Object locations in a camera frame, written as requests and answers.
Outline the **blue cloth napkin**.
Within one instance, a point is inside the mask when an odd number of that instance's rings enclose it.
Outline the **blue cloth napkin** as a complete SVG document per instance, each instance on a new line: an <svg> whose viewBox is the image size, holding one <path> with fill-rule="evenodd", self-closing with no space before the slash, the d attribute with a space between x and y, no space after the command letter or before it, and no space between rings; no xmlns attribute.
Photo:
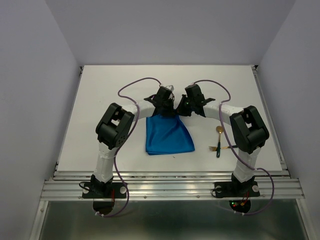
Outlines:
<svg viewBox="0 0 320 240"><path fill-rule="evenodd" d="M183 154L195 151L193 139L178 115L146 119L145 151L148 155Z"/></svg>

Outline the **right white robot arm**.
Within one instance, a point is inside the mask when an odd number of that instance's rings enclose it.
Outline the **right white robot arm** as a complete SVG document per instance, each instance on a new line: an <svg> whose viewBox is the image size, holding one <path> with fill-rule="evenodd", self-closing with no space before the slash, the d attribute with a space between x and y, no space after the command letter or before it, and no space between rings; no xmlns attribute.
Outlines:
<svg viewBox="0 0 320 240"><path fill-rule="evenodd" d="M216 198L242 197L251 194L260 195L255 182L255 165L261 148L269 139L269 131L255 106L245 108L227 105L225 101L217 103L213 98L205 98L198 84L185 88L176 112L189 117L192 113L205 118L220 121L220 125L230 125L237 149L231 147L237 159L230 181L216 182L212 191Z"/></svg>

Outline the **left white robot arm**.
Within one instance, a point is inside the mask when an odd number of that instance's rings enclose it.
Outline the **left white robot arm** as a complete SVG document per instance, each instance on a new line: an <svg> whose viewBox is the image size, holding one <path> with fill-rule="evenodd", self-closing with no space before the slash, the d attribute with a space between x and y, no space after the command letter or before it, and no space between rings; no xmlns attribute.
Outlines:
<svg viewBox="0 0 320 240"><path fill-rule="evenodd" d="M175 114L173 90L173 85L161 85L155 95L139 102L126 106L112 103L108 107L95 129L99 152L90 178L92 190L100 197L111 194L114 158L129 138L132 126L140 119L159 114L171 117Z"/></svg>

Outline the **gold spoon green handle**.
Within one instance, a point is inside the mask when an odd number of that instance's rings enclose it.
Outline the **gold spoon green handle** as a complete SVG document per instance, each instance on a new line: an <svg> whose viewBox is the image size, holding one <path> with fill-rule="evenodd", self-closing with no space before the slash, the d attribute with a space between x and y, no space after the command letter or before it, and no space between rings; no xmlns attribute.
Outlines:
<svg viewBox="0 0 320 240"><path fill-rule="evenodd" d="M216 157L220 158L221 155L221 135L224 132L224 129L222 126L217 126L216 131L218 132L218 143L216 148Z"/></svg>

